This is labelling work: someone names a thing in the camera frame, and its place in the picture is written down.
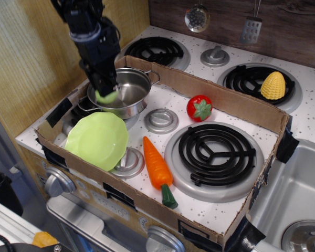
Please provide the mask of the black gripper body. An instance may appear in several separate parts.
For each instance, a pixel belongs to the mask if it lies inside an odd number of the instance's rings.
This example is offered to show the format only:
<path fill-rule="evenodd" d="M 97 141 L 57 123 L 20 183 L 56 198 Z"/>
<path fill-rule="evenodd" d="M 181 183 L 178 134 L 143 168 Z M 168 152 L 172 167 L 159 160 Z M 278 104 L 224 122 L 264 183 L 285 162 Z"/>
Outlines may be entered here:
<path fill-rule="evenodd" d="M 115 57 L 120 52 L 119 30 L 106 17 L 97 21 L 93 30 L 75 34 L 81 57 L 80 66 L 92 84 L 115 84 Z"/>

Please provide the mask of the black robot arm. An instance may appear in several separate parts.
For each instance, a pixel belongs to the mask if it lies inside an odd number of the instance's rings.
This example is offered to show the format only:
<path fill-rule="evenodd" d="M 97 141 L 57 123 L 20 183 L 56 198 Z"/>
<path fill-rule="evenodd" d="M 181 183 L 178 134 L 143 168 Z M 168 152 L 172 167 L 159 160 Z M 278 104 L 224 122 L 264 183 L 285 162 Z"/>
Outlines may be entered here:
<path fill-rule="evenodd" d="M 120 53 L 120 32 L 103 16 L 102 1 L 51 1 L 69 27 L 80 56 L 79 65 L 95 91 L 109 97 L 118 87 L 114 61 Z"/>

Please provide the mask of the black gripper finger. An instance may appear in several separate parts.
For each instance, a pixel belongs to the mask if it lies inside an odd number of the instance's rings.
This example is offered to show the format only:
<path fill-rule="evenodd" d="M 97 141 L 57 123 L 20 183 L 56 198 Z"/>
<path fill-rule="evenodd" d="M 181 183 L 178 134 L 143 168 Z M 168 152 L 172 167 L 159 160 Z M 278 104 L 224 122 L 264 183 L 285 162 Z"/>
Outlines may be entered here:
<path fill-rule="evenodd" d="M 119 90 L 116 76 L 93 75 L 93 85 L 100 97 L 112 95 Z"/>

